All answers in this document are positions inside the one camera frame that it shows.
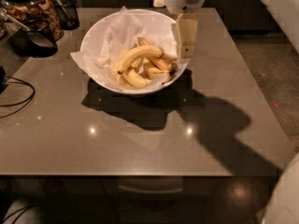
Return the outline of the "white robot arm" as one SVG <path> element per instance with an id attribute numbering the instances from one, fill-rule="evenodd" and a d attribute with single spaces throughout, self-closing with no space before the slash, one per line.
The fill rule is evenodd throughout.
<path id="1" fill-rule="evenodd" d="M 299 46 L 299 0 L 262 0 L 295 50 Z M 184 0 L 154 0 L 154 7 L 167 7 L 172 14 L 196 10 L 201 5 L 185 5 Z M 283 171 L 261 224 L 299 224 L 299 154 L 296 154 Z"/>

